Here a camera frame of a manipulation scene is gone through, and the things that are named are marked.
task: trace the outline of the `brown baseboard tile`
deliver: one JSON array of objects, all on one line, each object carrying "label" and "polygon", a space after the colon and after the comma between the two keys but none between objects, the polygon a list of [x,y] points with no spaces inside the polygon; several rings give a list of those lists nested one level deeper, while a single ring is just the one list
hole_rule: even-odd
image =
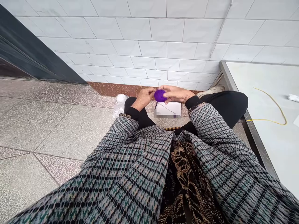
[{"label": "brown baseboard tile", "polygon": [[[137,97],[140,90],[147,88],[148,86],[134,86],[124,84],[112,84],[103,82],[87,82],[92,88],[94,88],[102,96],[117,96],[122,93],[127,96]],[[194,94],[201,91],[191,90]]]}]

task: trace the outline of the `yarn ball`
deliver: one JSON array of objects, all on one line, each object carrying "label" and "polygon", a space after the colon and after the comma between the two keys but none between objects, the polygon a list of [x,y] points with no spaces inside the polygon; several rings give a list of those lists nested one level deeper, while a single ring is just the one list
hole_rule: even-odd
[{"label": "yarn ball", "polygon": [[156,90],[154,94],[155,100],[157,102],[164,102],[165,100],[167,100],[167,98],[163,96],[164,93],[164,90]]},{"label": "yarn ball", "polygon": [[126,99],[128,99],[129,97],[127,96],[127,95],[125,95],[125,94],[118,94],[117,96],[116,96],[116,101],[118,102],[118,103],[124,103],[125,101],[126,101]]}]

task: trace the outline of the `person's left hand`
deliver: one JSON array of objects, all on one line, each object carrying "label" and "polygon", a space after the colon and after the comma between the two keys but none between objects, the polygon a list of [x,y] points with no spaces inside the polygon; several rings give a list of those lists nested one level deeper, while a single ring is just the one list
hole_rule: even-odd
[{"label": "person's left hand", "polygon": [[142,89],[131,107],[134,107],[136,110],[141,111],[153,99],[155,91],[156,89],[153,87]]}]

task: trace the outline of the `yellow cable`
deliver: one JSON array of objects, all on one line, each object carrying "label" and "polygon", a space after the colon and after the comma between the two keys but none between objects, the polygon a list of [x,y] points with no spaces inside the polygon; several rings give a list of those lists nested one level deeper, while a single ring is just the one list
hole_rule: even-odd
[{"label": "yellow cable", "polygon": [[276,124],[286,125],[286,124],[287,124],[287,119],[286,119],[285,115],[283,114],[282,109],[280,108],[280,106],[278,105],[278,103],[272,98],[272,96],[270,96],[269,94],[267,94],[267,95],[274,101],[274,103],[275,103],[275,104],[278,106],[278,108],[280,109],[280,112],[281,112],[281,114],[282,114],[282,116],[283,116],[283,118],[284,118],[284,120],[285,120],[285,123],[284,123],[284,124],[281,124],[281,123],[278,123],[278,122],[276,122],[276,121],[271,121],[271,120],[268,120],[268,119],[251,119],[251,120],[247,120],[247,121],[253,121],[253,120],[266,120],[266,121],[271,121],[271,122],[276,123]]}]

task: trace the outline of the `purple yarn ball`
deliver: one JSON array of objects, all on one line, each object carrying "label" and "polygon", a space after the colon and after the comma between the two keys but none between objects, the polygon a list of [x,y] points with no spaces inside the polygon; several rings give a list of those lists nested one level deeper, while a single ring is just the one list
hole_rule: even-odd
[{"label": "purple yarn ball", "polygon": [[155,100],[157,102],[164,102],[165,100],[167,100],[167,98],[163,96],[164,93],[164,90],[156,90],[154,94]]}]

